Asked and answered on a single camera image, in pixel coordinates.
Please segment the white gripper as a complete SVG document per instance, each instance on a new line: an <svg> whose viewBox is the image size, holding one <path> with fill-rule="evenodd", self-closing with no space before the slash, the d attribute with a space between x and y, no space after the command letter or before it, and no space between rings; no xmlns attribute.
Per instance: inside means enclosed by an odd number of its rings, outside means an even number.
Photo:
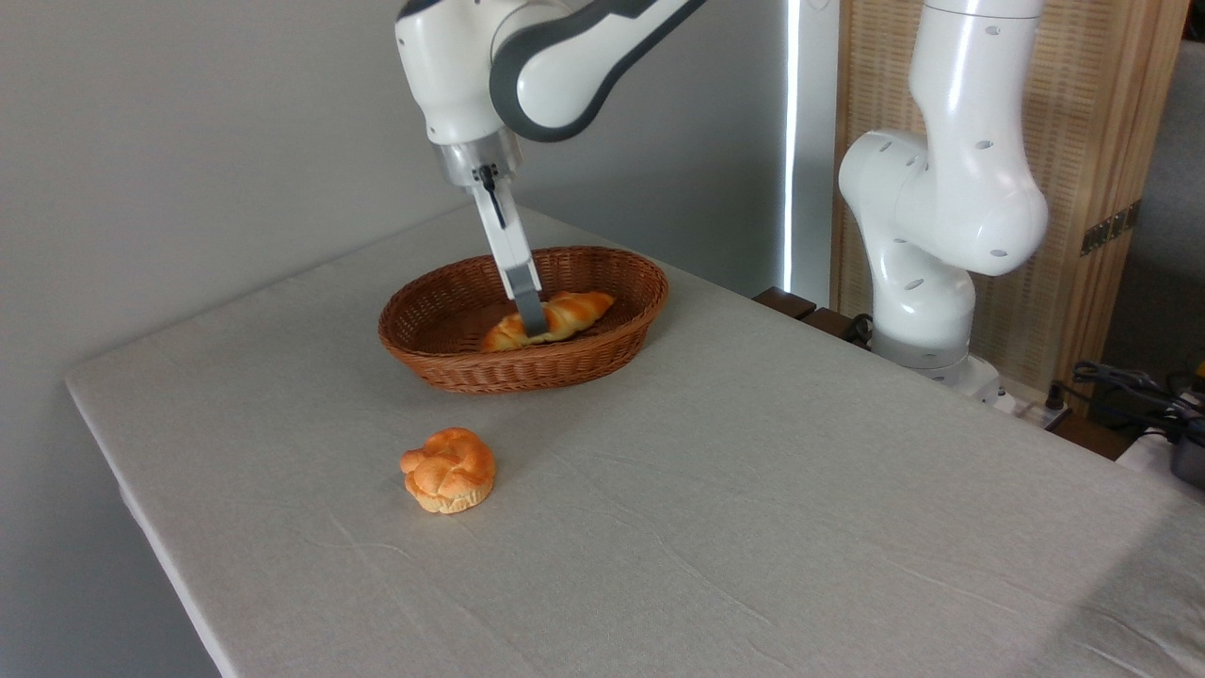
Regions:
<svg viewBox="0 0 1205 678"><path fill-rule="evenodd" d="M502 273L509 291L528 338L537 338L547 334L548 322L539 291L537 270L534 266L531 249L524 232L521 214L506 176L494 177L489 182L477 181L471 187L480 218L482 220L490 253Z"/></svg>

